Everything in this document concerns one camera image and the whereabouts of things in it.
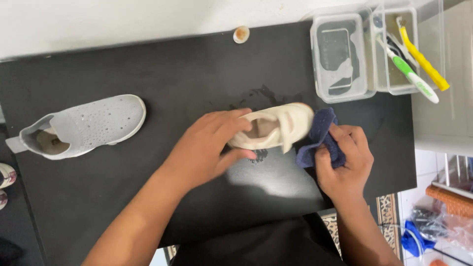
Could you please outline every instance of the cream sneaker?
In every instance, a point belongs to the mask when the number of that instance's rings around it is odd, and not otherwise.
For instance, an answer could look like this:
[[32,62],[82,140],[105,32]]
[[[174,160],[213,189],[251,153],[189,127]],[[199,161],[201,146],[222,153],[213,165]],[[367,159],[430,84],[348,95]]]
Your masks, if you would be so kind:
[[228,144],[249,150],[282,146],[286,153],[304,138],[312,126],[314,112],[303,103],[291,103],[252,112],[244,116],[253,124],[249,132],[238,132]]

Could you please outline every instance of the person's right hand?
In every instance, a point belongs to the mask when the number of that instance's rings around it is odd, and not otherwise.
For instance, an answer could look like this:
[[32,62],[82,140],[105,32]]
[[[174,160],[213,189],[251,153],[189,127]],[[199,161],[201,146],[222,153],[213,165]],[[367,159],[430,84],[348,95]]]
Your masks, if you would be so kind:
[[361,127],[338,127],[333,123],[329,133],[338,143],[347,161],[344,166],[333,169],[329,151],[325,146],[320,146],[315,153],[315,171],[319,186],[335,206],[362,199],[363,188],[374,161],[366,135]]

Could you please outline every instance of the person's left hand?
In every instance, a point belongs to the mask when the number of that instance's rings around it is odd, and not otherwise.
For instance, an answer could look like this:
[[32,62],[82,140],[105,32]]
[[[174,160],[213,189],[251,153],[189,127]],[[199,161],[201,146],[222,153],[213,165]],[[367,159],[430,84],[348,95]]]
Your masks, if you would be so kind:
[[244,149],[220,155],[237,132],[251,130],[251,123],[241,118],[248,113],[249,108],[205,114],[187,129],[157,172],[178,178],[190,190],[221,175],[240,159],[256,159],[254,152]]

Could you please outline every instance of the sneaker sole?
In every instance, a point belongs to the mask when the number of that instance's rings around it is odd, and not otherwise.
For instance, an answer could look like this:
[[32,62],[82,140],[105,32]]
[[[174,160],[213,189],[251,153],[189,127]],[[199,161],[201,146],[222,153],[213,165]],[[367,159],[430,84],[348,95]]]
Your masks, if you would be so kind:
[[[134,134],[136,134],[136,132],[138,132],[138,130],[140,130],[141,126],[142,126],[143,123],[145,122],[145,118],[146,118],[146,106],[145,106],[145,103],[143,102],[143,100],[142,100],[140,97],[138,97],[138,96],[136,96],[136,95],[133,95],[133,94],[124,94],[123,96],[133,96],[133,97],[138,98],[138,101],[140,102],[141,107],[143,107],[143,117],[141,118],[140,123],[138,124],[138,126],[136,126],[135,129],[133,129],[133,131],[131,131],[128,135],[126,135],[126,136],[124,136],[124,137],[122,137],[121,139],[118,139],[118,140],[116,140],[116,141],[106,143],[106,144],[104,144],[104,145],[115,145],[115,144],[117,144],[117,143],[119,143],[119,142],[122,142],[122,141],[125,141],[125,140],[131,138]],[[90,149],[90,150],[88,150],[88,151],[81,152],[81,153],[79,153],[79,154],[75,154],[75,155],[73,155],[73,156],[69,156],[69,158],[73,158],[73,157],[77,157],[77,156],[86,154],[86,153],[88,153],[89,151],[91,151],[91,150],[93,150],[93,149]]]

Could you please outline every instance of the black table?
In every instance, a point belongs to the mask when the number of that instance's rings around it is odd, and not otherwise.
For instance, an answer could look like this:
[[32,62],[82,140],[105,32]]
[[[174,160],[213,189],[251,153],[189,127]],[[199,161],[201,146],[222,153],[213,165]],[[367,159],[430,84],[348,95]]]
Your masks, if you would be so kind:
[[[179,137],[201,115],[303,102],[315,93],[311,22],[36,57],[0,64],[0,101],[11,136],[47,113],[135,94],[147,106],[142,129],[115,146],[52,161],[16,155],[49,265],[79,265]],[[365,197],[416,187],[411,97],[377,93],[331,105],[341,124],[365,130],[375,163]],[[295,151],[258,151],[179,204],[161,245],[183,243],[329,207]]]

